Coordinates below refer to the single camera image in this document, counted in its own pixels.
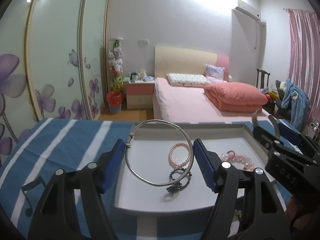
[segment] wooden floor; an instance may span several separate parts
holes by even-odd
[[[128,110],[126,107],[116,114],[110,113],[109,108],[105,107],[99,117],[101,121],[143,122],[150,119],[153,119],[153,109]]]

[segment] curtain rod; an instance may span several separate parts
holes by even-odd
[[[295,11],[303,11],[303,12],[312,12],[312,11],[306,11],[306,10],[299,10],[299,9],[290,9],[290,8],[282,8],[284,11],[288,12],[288,10],[295,10]]]

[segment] pink beaded bracelet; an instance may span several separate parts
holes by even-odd
[[[177,147],[185,147],[188,150],[188,158],[184,162],[182,162],[180,164],[177,164],[172,160],[172,153],[173,153],[174,149],[177,148]],[[171,148],[171,150],[169,152],[169,164],[170,164],[171,167],[173,167],[175,169],[180,169],[183,166],[186,166],[189,161],[190,161],[190,148],[189,148],[189,145],[187,143],[178,142],[178,143],[176,143],[175,145],[172,146],[172,148]]]
[[[237,154],[234,151],[228,151],[227,153],[223,153],[220,158],[223,162],[230,162],[230,163],[240,163],[243,164],[244,171],[253,171],[254,170],[254,163],[252,160],[241,154]]]

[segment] blue jacket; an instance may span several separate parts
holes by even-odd
[[[301,130],[311,109],[310,100],[306,93],[298,86],[295,86],[290,79],[286,80],[287,90],[284,94],[281,107],[286,109],[291,104],[291,124],[297,129]]]

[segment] wall socket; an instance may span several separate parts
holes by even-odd
[[[139,44],[148,45],[148,44],[149,44],[149,39],[138,40],[138,43],[139,43]]]

